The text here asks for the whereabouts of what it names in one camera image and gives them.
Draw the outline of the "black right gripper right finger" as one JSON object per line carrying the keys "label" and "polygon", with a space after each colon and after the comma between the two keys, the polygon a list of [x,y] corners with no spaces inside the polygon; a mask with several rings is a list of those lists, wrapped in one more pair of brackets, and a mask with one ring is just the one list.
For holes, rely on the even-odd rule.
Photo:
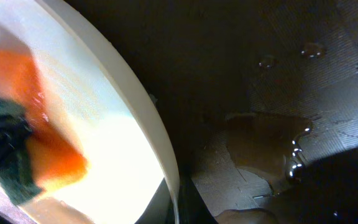
{"label": "black right gripper right finger", "polygon": [[263,208],[280,223],[358,223],[358,147],[295,172],[300,182]]}

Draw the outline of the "pale green plate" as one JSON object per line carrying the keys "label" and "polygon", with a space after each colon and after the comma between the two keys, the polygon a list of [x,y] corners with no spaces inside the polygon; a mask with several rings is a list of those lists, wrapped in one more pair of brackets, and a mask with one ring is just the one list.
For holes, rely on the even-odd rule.
{"label": "pale green plate", "polygon": [[178,223],[180,178],[149,94],[64,1],[0,1],[0,50],[30,55],[55,128],[87,161],[74,184],[16,205],[38,223]]}

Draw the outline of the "orange green sponge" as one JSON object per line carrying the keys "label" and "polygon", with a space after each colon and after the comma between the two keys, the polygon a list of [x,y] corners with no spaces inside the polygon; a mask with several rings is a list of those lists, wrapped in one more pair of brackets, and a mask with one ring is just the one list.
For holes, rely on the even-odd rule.
{"label": "orange green sponge", "polygon": [[0,117],[5,115],[22,116],[32,128],[15,156],[16,170],[0,175],[1,187],[14,205],[85,177],[86,159],[50,120],[34,59],[0,50]]}

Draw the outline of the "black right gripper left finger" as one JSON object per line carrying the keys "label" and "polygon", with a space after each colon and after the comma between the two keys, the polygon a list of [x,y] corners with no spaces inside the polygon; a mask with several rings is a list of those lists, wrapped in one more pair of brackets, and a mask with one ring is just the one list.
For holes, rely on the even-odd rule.
{"label": "black right gripper left finger", "polygon": [[180,178],[178,210],[180,224],[217,224],[188,176]]}

